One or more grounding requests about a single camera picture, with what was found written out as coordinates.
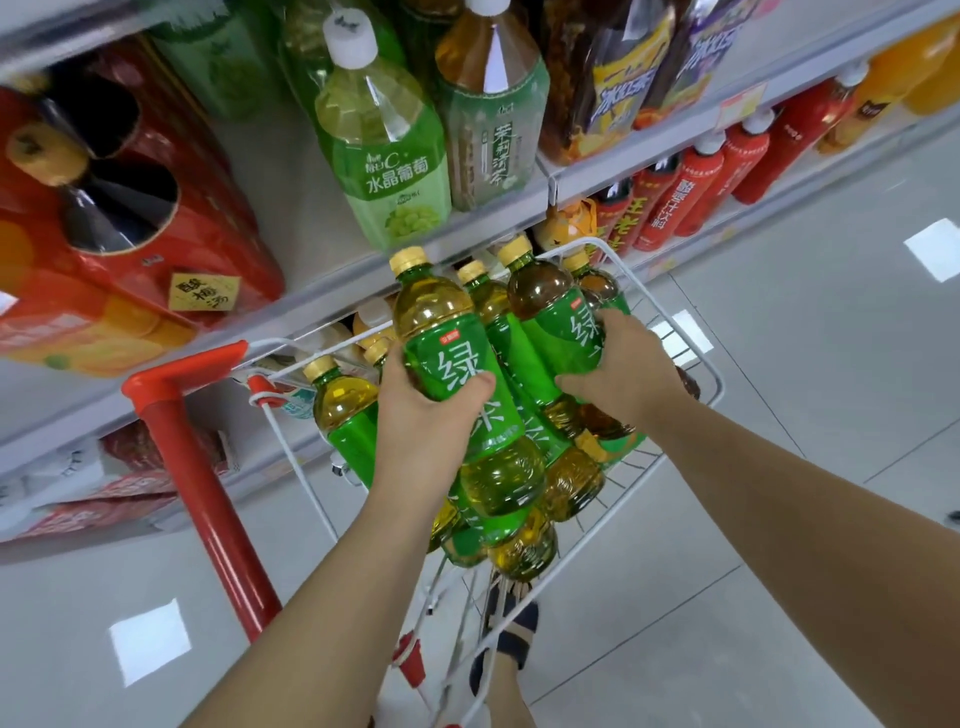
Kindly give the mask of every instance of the orange juice bottle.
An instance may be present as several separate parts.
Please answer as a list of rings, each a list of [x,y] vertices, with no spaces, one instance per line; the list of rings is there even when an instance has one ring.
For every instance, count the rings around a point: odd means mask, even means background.
[[[855,92],[856,110],[817,144],[823,155],[856,143],[878,118],[944,64],[960,30],[960,15],[931,25],[870,59],[870,73]]]

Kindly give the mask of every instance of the beverage bottle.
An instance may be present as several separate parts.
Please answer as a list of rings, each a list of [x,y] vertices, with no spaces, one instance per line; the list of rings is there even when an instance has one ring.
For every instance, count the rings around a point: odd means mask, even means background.
[[[757,202],[801,154],[853,111],[853,90],[866,77],[867,69],[865,61],[851,63],[836,78],[783,102],[770,127],[770,149],[733,189],[733,198],[744,205]]]
[[[473,300],[487,339],[506,373],[560,432],[571,439],[579,435],[584,428],[579,405],[560,391],[540,361],[526,331],[510,310],[506,284],[491,280],[478,260],[461,268],[457,277]]]
[[[283,293],[255,240],[238,234],[190,182],[144,158],[90,159],[66,135],[29,124],[7,158],[58,190],[61,223],[84,276],[190,324],[212,328]]]
[[[390,267],[402,286],[394,329],[422,392],[446,400],[479,372],[496,377],[496,389],[477,418],[460,468],[470,506],[492,517],[533,502],[543,492],[543,457],[523,434],[523,421],[469,294],[452,280],[435,276],[423,248],[394,254]]]
[[[677,235],[689,237],[697,234],[710,215],[730,197],[733,189],[759,164],[770,148],[770,135],[767,130],[776,116],[772,109],[756,111],[727,129],[727,141],[723,145],[723,167],[700,198],[700,202],[684,216],[677,227]]]
[[[679,20],[666,58],[650,84],[635,129],[645,129],[703,95],[716,67],[750,19],[758,0],[678,0]]]
[[[258,0],[195,1],[149,32],[212,116],[243,121],[282,98],[276,18]]]
[[[554,522],[569,521],[603,490],[607,478],[600,466],[567,440],[541,415],[537,406],[507,376],[516,411],[523,418],[527,437],[546,460],[546,487],[537,507]]]
[[[543,7],[550,72],[540,148],[567,165],[631,129],[673,34],[664,0],[554,0]]]
[[[627,297],[623,295],[616,279],[606,271],[591,267],[585,251],[565,257],[564,267],[580,286],[594,312],[600,308],[616,308],[627,316],[631,315]]]
[[[583,292],[573,277],[547,260],[534,258],[525,235],[519,235],[497,254],[510,269],[507,294],[510,308],[552,375],[585,374],[600,363],[603,332],[596,325]],[[584,425],[606,448],[634,434],[592,404],[583,404]]]
[[[960,101],[960,42],[944,59],[940,70],[916,86],[903,105],[918,116],[929,116]]]
[[[453,206],[474,209],[523,187],[550,79],[510,0],[467,0],[436,61]]]
[[[684,150],[677,180],[663,193],[640,229],[635,244],[638,250],[654,251],[673,236],[723,169],[722,147],[726,140],[723,132],[704,134],[692,147]]]
[[[367,239],[389,250],[450,214],[444,128],[414,77],[377,55],[366,15],[336,11],[324,37],[336,66],[315,104],[324,153]]]
[[[940,70],[960,30],[960,15],[931,25],[870,59],[870,72],[854,93],[854,111],[817,144],[822,155],[849,149],[887,110]]]
[[[633,176],[633,193],[608,238],[615,250],[632,248],[660,196],[680,173],[680,155],[664,157]]]

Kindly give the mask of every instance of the yellow price label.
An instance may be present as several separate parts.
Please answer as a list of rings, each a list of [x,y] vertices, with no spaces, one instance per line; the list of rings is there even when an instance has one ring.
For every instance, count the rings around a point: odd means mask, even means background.
[[[171,311],[232,311],[240,293],[239,276],[175,273],[170,279]]]

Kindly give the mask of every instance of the price tag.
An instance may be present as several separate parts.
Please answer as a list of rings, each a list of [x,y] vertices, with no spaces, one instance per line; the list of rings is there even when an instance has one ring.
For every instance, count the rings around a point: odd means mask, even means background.
[[[733,126],[741,119],[745,119],[760,106],[763,101],[763,94],[767,91],[767,82],[753,85],[750,88],[740,91],[736,96],[731,96],[720,105],[720,113],[717,115],[717,123],[713,129],[722,132],[727,127]]]
[[[240,292],[239,276],[175,273],[170,279],[171,311],[232,311]]]

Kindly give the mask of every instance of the green tea bottle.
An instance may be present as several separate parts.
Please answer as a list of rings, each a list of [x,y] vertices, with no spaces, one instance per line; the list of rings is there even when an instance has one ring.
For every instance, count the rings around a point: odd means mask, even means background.
[[[523,434],[496,356],[466,291],[435,276],[423,248],[390,259],[402,288],[394,305],[394,329],[420,389],[433,400],[452,397],[479,372],[496,376],[467,445],[460,479],[470,506],[481,516],[504,516],[543,492],[543,456]]]
[[[519,235],[497,253],[511,271],[507,294],[510,308],[553,376],[585,374],[600,363],[603,331],[597,326],[583,292],[564,269],[534,258],[526,235]],[[614,447],[634,435],[634,429],[592,404],[580,408],[584,425],[601,447]]]
[[[321,147],[361,230],[388,251],[450,214],[444,128],[414,77],[377,55],[364,13],[336,11],[324,38],[336,67],[314,105]]]
[[[369,490],[376,458],[376,387],[359,376],[343,374],[332,356],[314,359],[303,367],[303,375],[317,390],[313,405],[317,427]],[[457,520],[457,510],[445,501],[433,521],[428,550],[440,546]]]
[[[571,440],[584,429],[580,405],[554,383],[523,326],[510,310],[507,286],[491,280],[479,260],[457,271],[457,277],[473,299],[477,315],[487,331],[490,345],[506,373],[558,430]]]
[[[600,308],[616,308],[628,316],[631,315],[627,305],[627,297],[623,295],[616,279],[606,271],[600,271],[590,266],[590,257],[587,251],[577,251],[564,258],[564,268],[577,281],[580,290],[587,297],[587,303],[593,311]]]
[[[467,0],[436,60],[453,206],[474,209],[523,187],[536,165],[550,77],[510,0]]]
[[[157,50],[204,105],[243,121],[283,96],[271,38],[276,17],[261,0],[180,3],[176,17],[150,29]]]
[[[509,376],[507,385],[514,396],[516,411],[523,418],[527,437],[537,443],[546,460],[546,487],[537,506],[550,521],[569,521],[597,497],[607,478],[593,458],[540,415]]]

